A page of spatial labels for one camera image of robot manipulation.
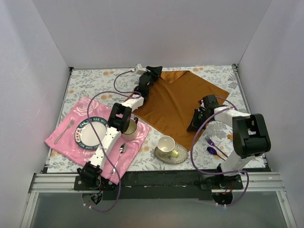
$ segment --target cable connector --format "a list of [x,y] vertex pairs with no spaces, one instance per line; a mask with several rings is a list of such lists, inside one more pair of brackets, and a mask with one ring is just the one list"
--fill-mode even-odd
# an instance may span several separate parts
[[138,74],[138,75],[142,75],[145,72],[147,72],[147,70],[144,69],[140,63],[136,65],[134,70],[135,70],[135,73]]

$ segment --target glass panel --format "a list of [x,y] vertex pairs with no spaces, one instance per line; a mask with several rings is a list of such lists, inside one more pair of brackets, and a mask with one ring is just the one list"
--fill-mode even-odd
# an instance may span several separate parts
[[[101,201],[107,208],[113,202]],[[122,227],[122,228],[286,228],[275,192],[248,192],[228,208],[190,199],[125,199],[108,213],[84,207],[80,193],[39,194],[32,228]]]

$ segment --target plate rim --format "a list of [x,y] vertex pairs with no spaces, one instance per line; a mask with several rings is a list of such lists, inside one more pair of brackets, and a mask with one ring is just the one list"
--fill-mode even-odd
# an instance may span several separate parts
[[[96,146],[88,146],[88,145],[84,144],[84,143],[81,141],[80,138],[79,138],[79,139],[80,139],[80,142],[77,142],[77,140],[76,140],[76,133],[77,133],[77,130],[78,130],[79,128],[82,129],[84,126],[90,124],[90,122],[88,121],[88,119],[89,119],[89,118],[86,118],[86,119],[84,119],[83,121],[81,121],[81,122],[78,124],[78,126],[76,127],[75,132],[74,132],[74,140],[75,140],[75,142],[77,143],[77,145],[78,145],[79,147],[81,147],[82,149],[85,149],[85,150],[96,150],[96,149],[98,148],[99,144],[96,145]],[[90,117],[90,119],[91,119],[92,122],[102,123],[102,124],[105,126],[105,128],[107,127],[108,121],[107,121],[106,119],[100,117],[100,116],[92,116],[92,117]]]

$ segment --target fork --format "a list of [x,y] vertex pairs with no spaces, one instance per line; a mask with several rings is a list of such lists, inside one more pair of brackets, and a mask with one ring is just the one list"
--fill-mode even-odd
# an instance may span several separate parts
[[208,137],[205,137],[206,141],[209,143],[209,145],[214,146],[215,148],[217,148],[226,158],[228,157],[219,147],[217,147],[214,142]]
[[56,138],[54,144],[56,144],[59,139],[61,138],[61,136],[63,135],[64,132],[66,132],[67,129],[69,129],[71,126],[73,126],[74,124],[74,119],[71,119],[71,122],[68,124],[68,126],[66,127],[66,129],[58,136],[58,138]]

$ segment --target pink placemat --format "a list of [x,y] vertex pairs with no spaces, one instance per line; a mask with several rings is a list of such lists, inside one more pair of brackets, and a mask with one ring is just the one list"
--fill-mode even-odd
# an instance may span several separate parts
[[[45,140],[45,143],[50,148],[68,157],[69,159],[71,159],[72,161],[74,161],[75,163],[81,166],[84,166],[85,163],[88,160],[90,160],[90,158],[95,152],[92,150],[85,150],[79,147],[74,137],[77,126],[87,118],[86,110],[89,102],[90,102],[90,98],[88,97],[84,97],[79,102],[77,102],[77,104],[72,108],[72,110],[66,115],[64,120],[58,126],[58,128]],[[108,120],[111,110],[112,110],[111,108],[94,100],[90,105],[89,114],[90,117],[99,116]],[[73,126],[66,130],[66,132],[61,136],[57,144],[54,144],[56,138],[69,125],[71,119],[74,119],[75,121]],[[125,140],[123,137],[120,137],[116,141],[115,145],[113,146],[109,154],[109,158],[111,159],[112,163],[115,164],[120,154],[119,152],[120,146],[123,143],[127,144],[127,151],[124,154],[122,154],[116,166],[121,177],[128,170],[131,162],[134,160],[135,156],[137,155],[150,129],[149,126],[141,122],[137,123],[137,127],[138,127],[137,137],[134,140],[128,141]],[[117,174],[114,175],[110,174],[112,169],[113,168],[111,164],[108,161],[106,161],[101,176],[109,179],[111,182],[115,184],[118,184]]]

